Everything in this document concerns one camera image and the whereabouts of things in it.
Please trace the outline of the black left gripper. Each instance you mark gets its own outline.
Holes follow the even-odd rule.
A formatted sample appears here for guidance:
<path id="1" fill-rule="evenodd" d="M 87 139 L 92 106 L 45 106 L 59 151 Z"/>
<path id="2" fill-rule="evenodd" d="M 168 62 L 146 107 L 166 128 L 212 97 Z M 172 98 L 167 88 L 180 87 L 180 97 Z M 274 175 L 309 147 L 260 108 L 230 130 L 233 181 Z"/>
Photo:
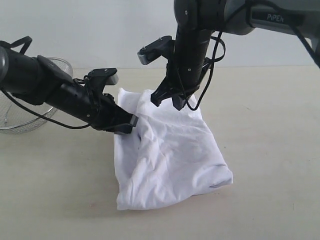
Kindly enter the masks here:
<path id="1" fill-rule="evenodd" d="M 97 130 L 115 135 L 128 135 L 139 118 L 102 94 L 88 95 L 81 85 L 64 83 L 47 98 L 47 103 Z"/>

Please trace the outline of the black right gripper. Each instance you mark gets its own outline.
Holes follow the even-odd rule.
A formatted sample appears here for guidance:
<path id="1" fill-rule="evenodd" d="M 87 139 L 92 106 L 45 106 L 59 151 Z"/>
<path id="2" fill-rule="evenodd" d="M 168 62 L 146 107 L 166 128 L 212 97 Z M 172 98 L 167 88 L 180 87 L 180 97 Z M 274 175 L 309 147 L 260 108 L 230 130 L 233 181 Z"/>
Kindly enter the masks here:
<path id="1" fill-rule="evenodd" d="M 150 101 L 159 107 L 163 100 L 172 99 L 173 107 L 181 111 L 185 106 L 194 111 L 189 100 L 210 68 L 210 59 L 206 57 L 198 66 L 178 66 L 173 60 L 166 65 L 166 75 L 158 88 L 150 95 Z"/>

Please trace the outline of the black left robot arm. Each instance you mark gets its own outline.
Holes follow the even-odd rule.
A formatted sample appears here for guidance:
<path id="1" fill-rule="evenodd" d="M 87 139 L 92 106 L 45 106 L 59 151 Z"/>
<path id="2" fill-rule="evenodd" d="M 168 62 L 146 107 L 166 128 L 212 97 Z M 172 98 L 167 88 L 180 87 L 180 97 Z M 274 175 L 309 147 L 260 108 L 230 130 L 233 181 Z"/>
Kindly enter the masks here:
<path id="1" fill-rule="evenodd" d="M 38 106 L 46 103 L 98 131 L 129 134 L 138 117 L 115 103 L 105 86 L 117 84 L 116 68 L 91 70 L 83 79 L 72 78 L 48 58 L 29 57 L 0 49 L 0 90 L 17 106 L 23 100 Z"/>

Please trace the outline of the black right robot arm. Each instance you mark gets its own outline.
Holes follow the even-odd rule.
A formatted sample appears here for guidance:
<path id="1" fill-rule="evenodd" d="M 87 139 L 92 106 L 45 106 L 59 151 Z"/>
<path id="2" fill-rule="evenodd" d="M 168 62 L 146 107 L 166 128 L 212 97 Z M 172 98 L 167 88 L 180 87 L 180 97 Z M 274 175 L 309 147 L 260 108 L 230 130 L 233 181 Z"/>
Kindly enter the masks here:
<path id="1" fill-rule="evenodd" d="M 215 59 L 206 54 L 214 32 L 244 36 L 255 29 L 298 37 L 316 65 L 320 63 L 320 3 L 317 0 L 176 0 L 176 37 L 162 37 L 148 46 L 168 63 L 166 75 L 152 93 L 159 106 L 171 99 L 181 110 L 188 105 Z"/>

